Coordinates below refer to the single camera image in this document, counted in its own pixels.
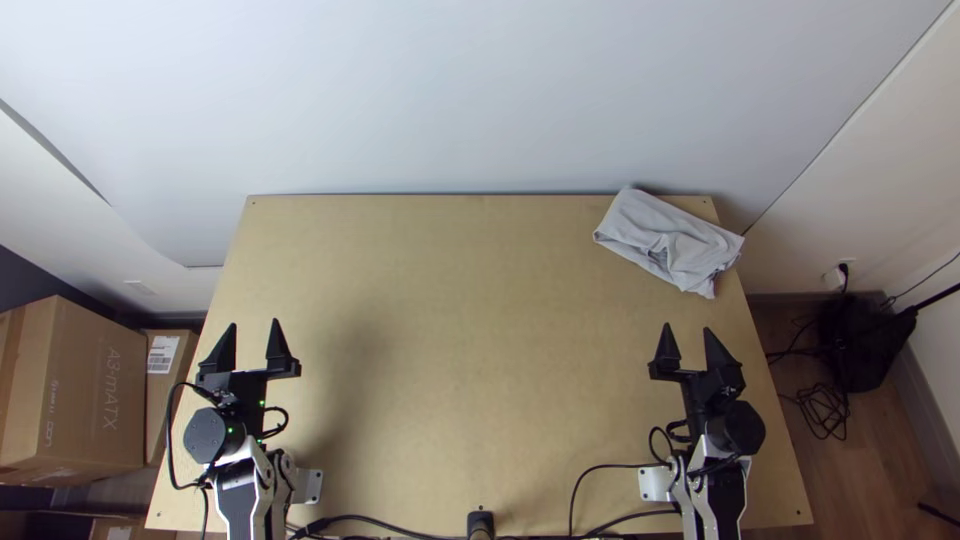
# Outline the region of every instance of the white backdrop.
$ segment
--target white backdrop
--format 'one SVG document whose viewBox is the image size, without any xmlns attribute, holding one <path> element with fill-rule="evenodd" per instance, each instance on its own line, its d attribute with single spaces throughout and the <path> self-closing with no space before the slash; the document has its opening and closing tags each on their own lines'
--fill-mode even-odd
<svg viewBox="0 0 960 540">
<path fill-rule="evenodd" d="M 641 182 L 739 232 L 946 3 L 16 2 L 0 98 L 188 266 L 253 193 Z"/>
</svg>

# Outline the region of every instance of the white wall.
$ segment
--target white wall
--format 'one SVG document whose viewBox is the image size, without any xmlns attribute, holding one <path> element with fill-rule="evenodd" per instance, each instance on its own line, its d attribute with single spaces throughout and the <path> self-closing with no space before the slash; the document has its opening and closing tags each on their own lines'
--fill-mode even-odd
<svg viewBox="0 0 960 540">
<path fill-rule="evenodd" d="M 960 251 L 960 234 L 956 236 L 951 252 L 918 266 L 899 283 L 888 288 L 890 294 L 899 294 L 929 275 L 941 264 Z M 926 283 L 914 289 L 910 294 L 897 300 L 898 309 L 920 302 L 930 296 L 960 282 L 960 261 L 944 268 Z M 933 392 L 943 413 L 954 443 L 960 448 L 960 293 L 920 311 L 917 317 L 917 329 L 910 337 L 913 350 L 923 370 L 927 384 Z"/>
<path fill-rule="evenodd" d="M 206 311 L 220 274 L 188 270 L 154 251 L 2 112 L 0 244 L 121 309 Z M 140 294 L 124 280 L 142 280 L 157 294 Z"/>
<path fill-rule="evenodd" d="M 947 3 L 10 2 L 0 98 L 188 266 L 254 193 L 642 182 L 742 231 Z"/>
<path fill-rule="evenodd" d="M 747 233 L 749 292 L 823 290 L 844 258 L 853 289 L 885 289 L 957 244 L 958 51 L 954 3 Z"/>
</svg>

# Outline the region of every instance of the metal bracket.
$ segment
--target metal bracket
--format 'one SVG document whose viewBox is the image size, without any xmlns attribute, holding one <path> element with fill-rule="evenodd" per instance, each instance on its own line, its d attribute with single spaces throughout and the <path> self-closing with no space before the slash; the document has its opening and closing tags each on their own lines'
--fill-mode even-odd
<svg viewBox="0 0 960 540">
<path fill-rule="evenodd" d="M 297 469 L 297 490 L 291 504 L 317 504 L 323 489 L 323 471 L 320 469 Z"/>
<path fill-rule="evenodd" d="M 671 457 L 669 465 L 654 465 L 637 469 L 637 481 L 640 483 L 640 496 L 647 502 L 676 502 L 671 489 L 677 480 L 676 459 Z"/>
</svg>

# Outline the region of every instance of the power plug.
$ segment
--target power plug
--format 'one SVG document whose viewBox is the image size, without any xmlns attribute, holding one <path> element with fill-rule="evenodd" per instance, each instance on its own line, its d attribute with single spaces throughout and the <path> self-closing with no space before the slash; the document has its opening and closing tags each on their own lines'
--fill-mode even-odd
<svg viewBox="0 0 960 540">
<path fill-rule="evenodd" d="M 849 274 L 850 267 L 847 263 L 842 262 L 820 276 L 820 280 L 823 281 L 828 291 L 840 291 L 847 284 Z"/>
</svg>

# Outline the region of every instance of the barcode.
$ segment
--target barcode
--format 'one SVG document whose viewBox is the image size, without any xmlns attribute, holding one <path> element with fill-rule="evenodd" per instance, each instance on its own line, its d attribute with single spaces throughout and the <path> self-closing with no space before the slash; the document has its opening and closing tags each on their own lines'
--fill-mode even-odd
<svg viewBox="0 0 960 540">
<path fill-rule="evenodd" d="M 150 353 L 147 357 L 147 373 L 169 373 L 173 357 L 163 353 Z"/>
</svg>

